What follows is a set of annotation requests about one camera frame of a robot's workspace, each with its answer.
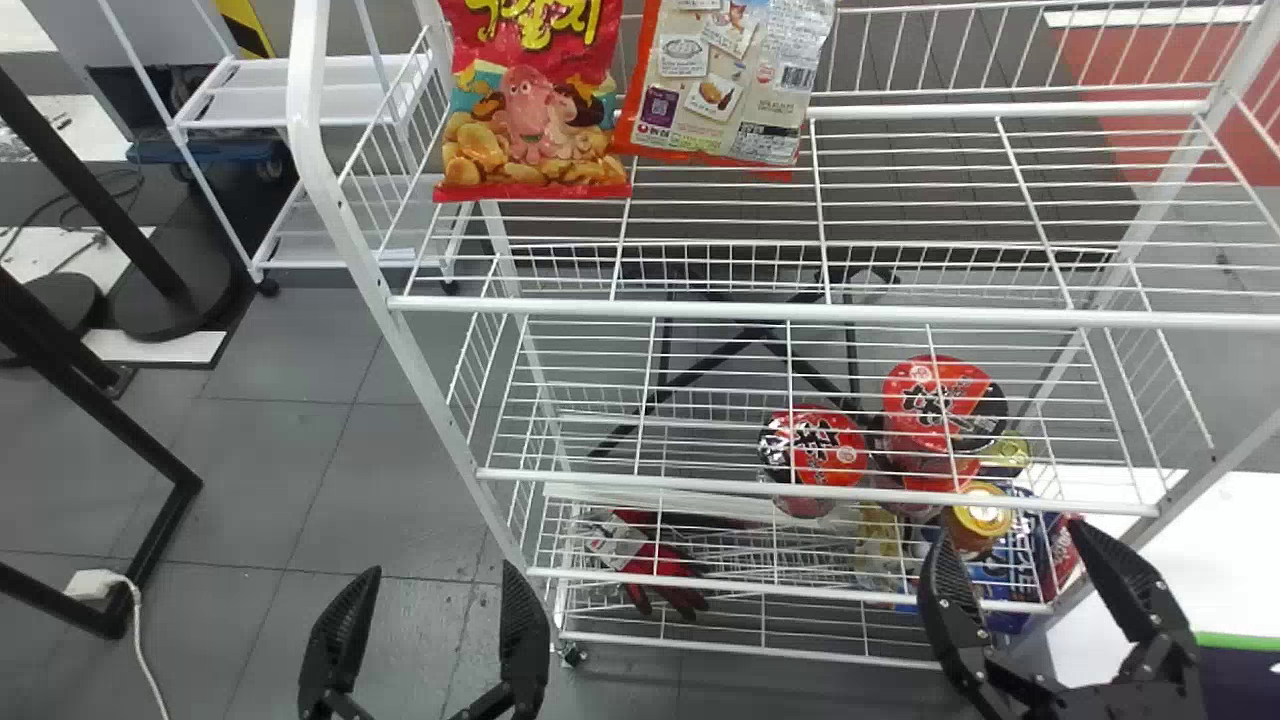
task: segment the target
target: white cart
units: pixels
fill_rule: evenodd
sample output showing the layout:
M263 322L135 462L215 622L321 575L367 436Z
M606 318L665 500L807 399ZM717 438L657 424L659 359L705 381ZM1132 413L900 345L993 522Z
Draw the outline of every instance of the white cart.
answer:
M216 133L227 131L279 131L282 137L285 136L284 95L289 60L241 58L225 37L227 28L220 28L220 19L210 14L209 0L183 1L191 4L192 17L202 20L198 27L192 28L192 32L207 32L220 49L221 58L174 113L169 111L168 104L146 70L147 67L155 65L155 59L140 55L131 40L131 28L125 27L113 9L111 0L97 0L97 9L115 33L164 122L165 131L182 154L186 161L184 177L189 178L205 196L255 283L262 282L262 273L266 270L342 269L344 264L333 251L328 233L305 191L305 183L294 186L252 255L246 250L251 243L236 232L198 159L189 150L189 142L193 136L201 133L216 137ZM343 136L343 131L358 133L367 127L375 127L380 133L390 133L402 145L407 143L408 132L404 120L411 114L412 106L422 101L429 79L433 79L425 74L428 47L424 42L419 42L403 49L403 53L384 53L378 45L366 1L342 1L355 6L355 15L361 24L360 29L369 53L324 58L324 68L316 73L323 78L316 88L321 99L317 120L321 127L339 137ZM392 91L392 78L396 82L398 100L384 102L383 99ZM283 172L283 168L276 168L276 174L279 172ZM388 183L394 183L394 179L366 176L365 182L364 190L374 197L384 191L390 192ZM428 210L420 215L407 214L402 223L387 232L371 227L366 240L381 268L399 272L408 268L434 268L443 278L438 279L448 290L453 290L457 284L451 278L453 264L451 250L456 250L457 246L452 249L444 246L440 254L433 255L417 251L419 238L426 232L426 223L430 220L430 188L426 184L419 196L413 197L413 204Z
M447 26L420 0L399 74L431 79L407 141L370 123L334 172L319 132L329 3L297 0L287 115L306 192L561 641L936 667L910 556L877 556L886 529L797 521L772 497L965 498L755 479L772 413L876 413L911 356L965 359L1004 388L1032 457L1001 505L1110 518L1138 547L1280 425L1266 409L1215 446L1170 340L1280 331L1280 233L1249 179L1280 161L1276 3L888 3L838 8L790 181L630 160L628 200L436 206L419 256L461 243L463 293L447 297L417 268L393 287L366 242L428 184ZM623 20L620 82L637 23ZM429 368L415 313L470 315L452 377ZM648 529L707 574L600 564L579 520L617 507L652 511ZM914 528L892 525L911 546ZM1004 570L1019 592L983 605L1029 614L1019 637L1088 592L1042 583L1025 557ZM710 611L645 618L622 582L696 588Z

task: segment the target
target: potato chip bag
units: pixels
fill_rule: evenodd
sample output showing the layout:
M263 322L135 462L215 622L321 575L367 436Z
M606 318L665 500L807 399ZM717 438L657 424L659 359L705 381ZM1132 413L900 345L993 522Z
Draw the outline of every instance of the potato chip bag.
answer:
M453 24L435 201L626 197L608 155L622 0L440 0Z

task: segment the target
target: shelf rod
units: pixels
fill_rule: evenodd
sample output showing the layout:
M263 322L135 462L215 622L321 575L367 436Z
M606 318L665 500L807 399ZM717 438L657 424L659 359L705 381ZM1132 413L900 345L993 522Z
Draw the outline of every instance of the shelf rod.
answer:
M1046 307L955 307L933 305L799 305L788 302L692 302L616 300L584 302L553 297L392 297L392 310L521 313L559 316L794 320L799 323L936 323L1019 328L1179 328L1194 331L1280 332L1280 314L1138 310L1056 310Z
M681 650L703 650L712 652L728 652L735 655L764 655L769 657L790 657L795 660L818 660L824 662L847 662L851 665L881 665L887 667L904 667L908 670L941 670L942 666L931 660L906 660L901 657L877 657L870 655L844 655L840 652L823 652L817 650L787 650L777 647L740 646L730 643L713 643L703 641L681 641L675 638L646 638L643 635L613 635L609 633L584 633L577 630L563 630L561 639L585 643L632 644L640 647L666 647Z
M1204 100L1097 100L1064 102L934 102L920 105L826 105L809 108L810 120L922 120L929 118L1083 118L1107 115L1194 115Z
M814 600L861 600L890 605L915 605L915 597L905 593L859 591L852 588L814 588L804 585L774 585L769 583L748 583L741 580L717 580L712 578L685 578L680 575L648 575L644 573L617 573L613 570L575 570L571 568L529 568L530 578L563 578L570 580L599 583L635 583L639 585L663 585L668 588L689 588L723 591L737 593L785 594L790 597L809 597ZM1006 612L1025 612L1028 615L1052 615L1053 609L1038 602L1018 602L1012 600L982 600L983 610L1002 610Z
M604 487L639 487L646 489L690 489L713 493L785 496L785 497L829 497L835 500L874 502L913 502L923 505L973 505L970 496L951 492L916 492L905 489L886 489L870 487L831 487L782 483L758 483L751 480L716 480L709 478L668 478L657 475L621 475L611 473L577 473L563 470L516 470L507 468L480 468L476 479L493 482L556 482ZM983 496L983 506L1016 507L1021 510L1052 510L1060 512L1107 512L1111 515L1138 515L1157 518L1160 510L1155 505L1138 502L1093 502L1083 500L1055 500L1042 497L988 497Z

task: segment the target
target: tiled floor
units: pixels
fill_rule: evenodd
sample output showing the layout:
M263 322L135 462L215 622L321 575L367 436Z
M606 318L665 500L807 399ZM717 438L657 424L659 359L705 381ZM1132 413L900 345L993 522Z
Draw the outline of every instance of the tiled floor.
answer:
M465 323L415 319L438 372ZM294 714L305 637L381 564L358 698L439 717L497 678L500 556L349 290L259 300L211 373L142 370L123 406L206 482L147 589L147 653L177 719ZM0 561L61 587L120 568L164 480L29 372L0 374ZM0 597L0 717L155 712L127 642ZM593 647L553 664L543 717L969 716L938 674Z

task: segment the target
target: glove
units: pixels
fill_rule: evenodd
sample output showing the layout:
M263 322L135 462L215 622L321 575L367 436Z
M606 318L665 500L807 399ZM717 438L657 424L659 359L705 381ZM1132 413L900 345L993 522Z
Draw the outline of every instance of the glove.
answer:
M604 518L589 520L590 529L586 548L609 568L620 573L634 573L637 575L666 575L669 578L696 578L696 570L687 556L671 548L648 533L641 532L636 525L653 525L657 520L654 512L646 510L614 510ZM653 606L644 585L625 583L623 589L631 603L643 615L652 615ZM707 598L698 591L687 588L671 588L655 585L653 588L663 597L676 612L685 620L696 620L694 610L707 611Z

